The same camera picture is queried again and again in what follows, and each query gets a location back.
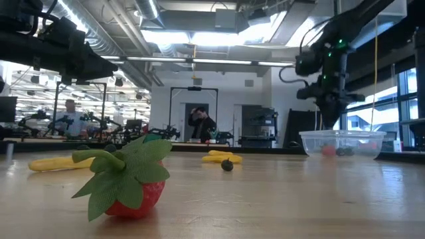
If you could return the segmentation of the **black aluminium table frame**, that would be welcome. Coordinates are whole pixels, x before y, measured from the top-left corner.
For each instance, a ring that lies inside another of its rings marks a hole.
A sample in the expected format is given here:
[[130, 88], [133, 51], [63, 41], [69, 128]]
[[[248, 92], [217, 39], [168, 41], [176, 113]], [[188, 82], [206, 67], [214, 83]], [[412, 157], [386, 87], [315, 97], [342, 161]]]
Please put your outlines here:
[[[17, 141], [0, 141], [0, 154], [5, 154], [8, 144], [13, 144], [16, 153], [31, 153], [42, 151], [64, 151], [77, 149], [81, 145], [87, 145], [91, 149], [103, 149], [107, 143], [89, 143], [89, 142], [17, 142]], [[189, 146], [174, 145], [172, 151], [176, 152], [203, 152], [210, 150], [230, 151], [232, 153], [251, 153], [251, 154], [267, 154], [267, 155], [306, 155], [306, 152], [300, 148], [238, 148], [238, 147], [215, 147], [215, 146]], [[376, 158], [378, 161], [392, 161], [399, 163], [413, 163], [425, 165], [425, 154], [420, 153], [389, 153], [381, 152]]]

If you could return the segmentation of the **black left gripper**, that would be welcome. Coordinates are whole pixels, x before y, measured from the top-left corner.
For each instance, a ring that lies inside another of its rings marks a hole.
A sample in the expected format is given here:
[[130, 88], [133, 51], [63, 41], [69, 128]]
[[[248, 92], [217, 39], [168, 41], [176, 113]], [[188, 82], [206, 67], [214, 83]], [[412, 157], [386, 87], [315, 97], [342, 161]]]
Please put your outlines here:
[[88, 54], [85, 37], [86, 33], [71, 20], [54, 19], [37, 36], [42, 46], [33, 56], [33, 68], [55, 70], [61, 76], [77, 80], [113, 76], [118, 66], [95, 52]]

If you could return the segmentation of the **black equipment rack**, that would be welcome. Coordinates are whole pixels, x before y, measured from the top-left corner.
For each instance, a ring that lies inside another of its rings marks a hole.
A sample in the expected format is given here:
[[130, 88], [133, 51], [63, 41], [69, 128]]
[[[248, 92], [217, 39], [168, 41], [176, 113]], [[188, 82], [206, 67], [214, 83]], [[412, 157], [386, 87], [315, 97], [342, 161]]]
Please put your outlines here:
[[272, 148], [278, 138], [278, 112], [262, 106], [242, 107], [242, 131], [238, 143], [247, 148]]

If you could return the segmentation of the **yellow toy banana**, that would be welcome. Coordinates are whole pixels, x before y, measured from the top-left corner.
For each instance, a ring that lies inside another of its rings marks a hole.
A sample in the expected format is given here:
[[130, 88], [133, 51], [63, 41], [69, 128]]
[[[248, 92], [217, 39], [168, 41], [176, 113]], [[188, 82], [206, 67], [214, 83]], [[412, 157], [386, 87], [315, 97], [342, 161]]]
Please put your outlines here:
[[243, 158], [238, 155], [207, 155], [202, 157], [203, 162], [210, 163], [222, 163], [223, 161], [229, 160], [234, 164], [241, 164]]

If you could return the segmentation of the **small grey box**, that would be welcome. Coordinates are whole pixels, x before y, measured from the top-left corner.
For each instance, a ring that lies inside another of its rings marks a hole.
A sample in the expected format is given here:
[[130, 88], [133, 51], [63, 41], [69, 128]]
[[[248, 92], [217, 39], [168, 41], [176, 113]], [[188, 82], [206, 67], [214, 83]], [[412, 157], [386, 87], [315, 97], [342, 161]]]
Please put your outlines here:
[[402, 152], [402, 142], [400, 140], [383, 141], [382, 142], [382, 151], [393, 152], [393, 153], [401, 153]]

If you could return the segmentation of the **dark wall monitor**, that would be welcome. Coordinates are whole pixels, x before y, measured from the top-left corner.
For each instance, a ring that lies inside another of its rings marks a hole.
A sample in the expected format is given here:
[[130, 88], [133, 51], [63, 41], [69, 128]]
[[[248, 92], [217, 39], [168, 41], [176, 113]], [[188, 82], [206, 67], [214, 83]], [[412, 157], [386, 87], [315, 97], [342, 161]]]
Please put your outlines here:
[[14, 123], [16, 107], [17, 97], [0, 96], [0, 123]]

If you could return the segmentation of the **person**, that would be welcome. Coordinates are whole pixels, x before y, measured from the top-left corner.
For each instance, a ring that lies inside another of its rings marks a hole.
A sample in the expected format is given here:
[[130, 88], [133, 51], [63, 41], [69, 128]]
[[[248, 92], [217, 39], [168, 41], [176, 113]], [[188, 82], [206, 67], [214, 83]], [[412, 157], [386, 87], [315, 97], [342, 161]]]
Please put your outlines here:
[[74, 100], [68, 99], [65, 101], [66, 110], [56, 113], [56, 121], [54, 128], [63, 132], [67, 137], [88, 137], [88, 124], [82, 120], [84, 114], [76, 111]]
[[200, 139], [201, 143], [212, 139], [210, 132], [216, 129], [216, 123], [209, 117], [204, 107], [193, 108], [187, 122], [193, 127], [191, 139]]

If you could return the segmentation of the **clear plastic tupperware container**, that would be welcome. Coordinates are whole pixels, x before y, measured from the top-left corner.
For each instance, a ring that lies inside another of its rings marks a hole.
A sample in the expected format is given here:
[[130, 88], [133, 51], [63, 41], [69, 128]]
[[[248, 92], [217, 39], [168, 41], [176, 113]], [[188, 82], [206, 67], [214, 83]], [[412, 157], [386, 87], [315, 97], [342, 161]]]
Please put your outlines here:
[[[303, 148], [310, 157], [321, 158], [368, 158], [375, 159], [382, 149], [386, 132], [382, 131], [347, 131], [347, 130], [321, 130], [302, 131], [299, 133]], [[324, 157], [321, 154], [323, 145], [334, 145], [338, 148], [353, 148], [353, 156]]]

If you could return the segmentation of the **black building column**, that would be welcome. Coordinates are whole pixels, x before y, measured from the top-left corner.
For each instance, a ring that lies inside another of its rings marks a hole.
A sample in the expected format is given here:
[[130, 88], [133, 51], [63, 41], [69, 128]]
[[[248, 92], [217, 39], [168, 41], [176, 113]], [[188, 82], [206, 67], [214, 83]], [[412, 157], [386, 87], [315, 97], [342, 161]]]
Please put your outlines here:
[[414, 35], [418, 119], [415, 136], [417, 147], [425, 151], [425, 27], [418, 27]]

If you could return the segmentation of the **black standing panel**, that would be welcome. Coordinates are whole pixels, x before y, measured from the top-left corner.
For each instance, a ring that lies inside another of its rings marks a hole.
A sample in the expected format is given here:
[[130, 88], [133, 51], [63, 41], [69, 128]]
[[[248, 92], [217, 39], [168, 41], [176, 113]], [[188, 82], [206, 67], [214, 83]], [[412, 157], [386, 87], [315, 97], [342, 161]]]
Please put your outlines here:
[[320, 114], [315, 111], [289, 110], [283, 148], [303, 148], [300, 132], [319, 127]]

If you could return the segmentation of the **grey ceiling box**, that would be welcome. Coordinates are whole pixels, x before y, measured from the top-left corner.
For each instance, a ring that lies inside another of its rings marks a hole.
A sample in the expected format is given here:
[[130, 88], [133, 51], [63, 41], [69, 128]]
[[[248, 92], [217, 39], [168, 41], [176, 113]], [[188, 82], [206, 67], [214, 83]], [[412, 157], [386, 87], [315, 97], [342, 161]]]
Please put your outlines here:
[[215, 27], [233, 29], [236, 26], [236, 11], [232, 9], [216, 9]]

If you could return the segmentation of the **linear ceiling light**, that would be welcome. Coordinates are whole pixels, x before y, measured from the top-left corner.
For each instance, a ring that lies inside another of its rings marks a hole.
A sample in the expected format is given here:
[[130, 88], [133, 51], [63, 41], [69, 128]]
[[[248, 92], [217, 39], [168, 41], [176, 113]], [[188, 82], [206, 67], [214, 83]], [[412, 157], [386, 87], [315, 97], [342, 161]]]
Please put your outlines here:
[[269, 66], [284, 67], [293, 66], [294, 62], [270, 62], [254, 60], [221, 60], [208, 58], [166, 58], [152, 56], [102, 56], [102, 58], [111, 61], [132, 61], [132, 62], [168, 62], [168, 63], [187, 63], [187, 64], [230, 64], [242, 66]]

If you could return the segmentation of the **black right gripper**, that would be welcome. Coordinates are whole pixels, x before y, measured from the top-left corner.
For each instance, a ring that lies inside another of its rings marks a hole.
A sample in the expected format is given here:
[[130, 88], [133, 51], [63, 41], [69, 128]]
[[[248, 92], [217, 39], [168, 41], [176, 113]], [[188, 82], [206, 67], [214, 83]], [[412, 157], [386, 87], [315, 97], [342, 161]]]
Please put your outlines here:
[[325, 111], [321, 111], [321, 129], [333, 129], [339, 126], [342, 111], [355, 102], [364, 102], [365, 96], [362, 94], [352, 94], [345, 90], [345, 81], [336, 78], [328, 78], [319, 75], [317, 81], [301, 88], [297, 91], [297, 99], [306, 100], [315, 98], [315, 104], [320, 110], [337, 110], [332, 116]]

